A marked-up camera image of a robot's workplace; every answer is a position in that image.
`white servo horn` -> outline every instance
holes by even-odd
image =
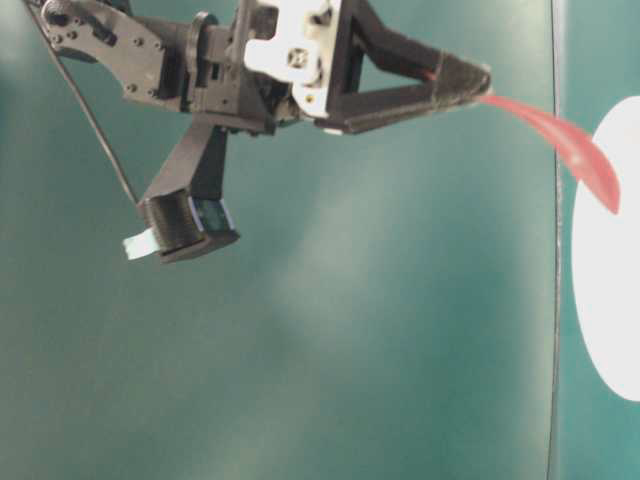
[[[292,85],[300,109],[313,118],[327,118],[327,98],[342,0],[258,0],[278,9],[270,40],[252,39],[244,63]]]

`black cable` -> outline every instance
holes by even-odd
[[[102,149],[107,154],[107,157],[109,158],[109,161],[111,162],[111,165],[113,166],[113,168],[114,168],[114,170],[116,172],[116,175],[118,176],[118,180],[120,181],[120,185],[122,185],[122,188],[123,188],[124,192],[127,194],[127,197],[129,197],[129,200],[131,200],[131,202],[133,202],[134,205],[137,205],[138,204],[138,197],[136,196],[135,192],[133,191],[133,188],[131,187],[131,184],[129,183],[129,180],[127,179],[127,176],[124,173],[124,170],[122,168],[122,165],[120,164],[120,161],[118,160],[118,157],[116,156],[115,152],[111,148],[111,145],[107,141],[107,137],[105,136],[104,132],[100,128],[100,125],[98,124],[98,121],[96,120],[95,115],[93,114],[93,112],[91,111],[91,108],[89,107],[89,104],[87,103],[87,101],[85,100],[84,96],[82,95],[82,92],[80,92],[80,89],[78,88],[78,85],[76,84],[76,82],[71,77],[71,74],[69,73],[67,68],[64,66],[62,61],[58,58],[58,55],[56,54],[55,50],[53,49],[53,47],[49,43],[49,38],[47,37],[46,33],[42,30],[42,28],[40,28],[40,24],[38,23],[38,19],[36,18],[35,14],[31,10],[31,8],[29,7],[29,4],[30,4],[29,0],[21,0],[21,2],[22,2],[22,5],[24,6],[24,8],[27,10],[27,13],[29,14],[29,17],[31,17],[31,20],[33,21],[33,23],[35,24],[36,28],[38,29],[38,33],[40,34],[40,38],[44,42],[45,47],[47,49],[47,52],[49,52],[49,55],[51,56],[51,60],[53,60],[54,65],[58,68],[58,71],[60,72],[62,77],[67,82],[67,85],[71,89],[71,92],[76,97],[76,100],[80,104],[80,107],[82,108],[82,111],[84,112],[85,116],[87,117],[87,120],[89,121],[89,124],[93,128],[93,131],[95,132],[96,137],[98,137],[98,141],[100,142],[100,145],[102,146]]]

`white plastic part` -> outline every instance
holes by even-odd
[[[325,128],[324,133],[327,133],[329,135],[344,135],[344,132],[342,130],[338,130],[335,128]]]
[[[249,40],[244,63],[293,85],[293,98],[309,117],[326,118],[333,55],[342,0],[258,0],[278,9],[270,40]],[[326,23],[314,18],[325,17]]]
[[[145,230],[135,237],[127,238],[122,244],[129,260],[138,260],[160,250],[160,245],[158,245],[158,241],[151,229]]]

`metal bracket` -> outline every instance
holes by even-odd
[[[43,20],[54,49],[102,63],[122,84],[125,99],[148,103],[161,95],[165,45],[132,17],[94,0],[49,0]]]

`robotic arm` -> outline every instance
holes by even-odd
[[[221,26],[134,16],[128,0],[35,0],[60,56],[104,64],[129,101],[191,114],[193,123],[137,208],[149,230],[130,258],[192,259],[235,242],[222,200],[229,134],[273,135],[305,120],[358,134],[475,101],[486,69],[389,30],[367,0],[239,0]],[[412,86],[360,92],[364,56]]]

